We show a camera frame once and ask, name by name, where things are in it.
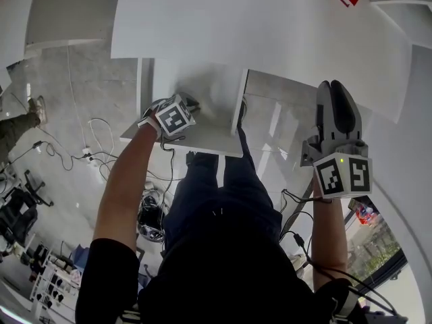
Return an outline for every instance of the person's leg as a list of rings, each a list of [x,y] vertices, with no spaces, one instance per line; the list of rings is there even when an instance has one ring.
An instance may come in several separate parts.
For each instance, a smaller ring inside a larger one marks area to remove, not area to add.
[[[27,113],[0,121],[0,161],[7,162],[9,152],[21,136],[40,124],[36,113]]]
[[[217,204],[217,164],[219,157],[197,153],[188,166],[186,177],[178,184],[172,206],[163,220],[165,247],[169,250],[182,236],[200,209]]]
[[[242,129],[242,117],[246,104],[242,104],[238,122],[238,135],[242,143],[243,157],[225,157],[223,191],[232,204],[247,208],[255,221],[273,240],[279,240],[282,216],[273,208],[267,190],[257,176],[254,161]]]

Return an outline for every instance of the white cube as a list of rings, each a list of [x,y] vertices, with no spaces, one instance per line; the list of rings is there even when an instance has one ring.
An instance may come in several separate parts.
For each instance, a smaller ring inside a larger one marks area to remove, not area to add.
[[[372,192],[372,160],[333,153],[313,164],[323,198],[350,198]]]
[[[168,136],[195,125],[195,120],[179,94],[167,99],[157,110],[156,118]]]

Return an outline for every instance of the olive pants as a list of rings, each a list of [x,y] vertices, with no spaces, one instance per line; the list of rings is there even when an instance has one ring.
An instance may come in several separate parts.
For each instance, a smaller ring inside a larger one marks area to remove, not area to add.
[[[0,121],[0,162],[7,162],[10,150],[14,148],[21,136],[31,128],[39,125],[37,114],[27,113]]]

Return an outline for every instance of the white cable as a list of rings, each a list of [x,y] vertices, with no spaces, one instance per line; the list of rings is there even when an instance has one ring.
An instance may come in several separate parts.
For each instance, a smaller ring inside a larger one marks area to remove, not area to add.
[[[99,117],[94,117],[94,118],[90,119],[90,120],[87,122],[87,123],[90,125],[90,129],[91,129],[91,131],[92,131],[92,135],[93,135],[93,137],[94,137],[94,140],[96,140],[96,142],[97,142],[97,144],[99,145],[99,148],[101,149],[101,151],[104,151],[104,150],[103,150],[103,148],[102,148],[101,142],[99,142],[99,139],[96,137],[95,131],[93,130],[93,126],[92,126],[92,122],[93,122],[94,120],[98,120],[98,121],[100,121],[100,122],[103,122],[103,123],[107,124],[107,126],[108,126],[108,128],[109,128],[109,133],[110,133],[110,135],[111,135],[111,141],[112,141],[112,143],[113,143],[113,147],[111,148],[111,151],[109,152],[109,156],[108,156],[108,158],[106,158],[105,153],[102,154],[102,156],[103,156],[103,163],[108,163],[109,158],[110,158],[111,155],[113,154],[114,147],[115,147],[114,137],[113,137],[113,130],[111,129],[111,126],[109,125],[108,121],[106,121],[106,120],[104,120],[104,119],[101,119],[101,118],[99,118]]]
[[[86,144],[86,137],[84,136],[84,128],[82,127],[82,124],[81,124],[80,114],[78,114],[78,108],[77,108],[77,106],[76,106],[76,100],[75,100],[74,89],[72,88],[72,77],[71,77],[71,75],[70,75],[69,46],[67,46],[66,49],[67,49],[67,69],[69,70],[69,84],[70,84],[70,92],[72,93],[72,97],[74,98],[75,113],[76,113],[76,116],[77,116],[77,118],[78,118],[78,122],[80,123],[80,126],[81,126],[82,140],[84,141],[84,149],[85,149],[85,148],[87,147],[87,144]]]

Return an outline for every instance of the black shirt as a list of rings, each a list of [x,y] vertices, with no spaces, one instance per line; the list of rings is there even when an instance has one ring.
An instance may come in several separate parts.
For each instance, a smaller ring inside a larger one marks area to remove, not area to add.
[[[137,303],[139,262],[127,246],[110,239],[90,245],[76,307],[76,322],[115,323]],[[296,277],[285,252],[241,220],[223,217],[188,232],[165,256],[158,276],[141,290],[142,323],[175,319],[264,319],[328,323],[323,304],[338,296],[337,282],[317,294]]]

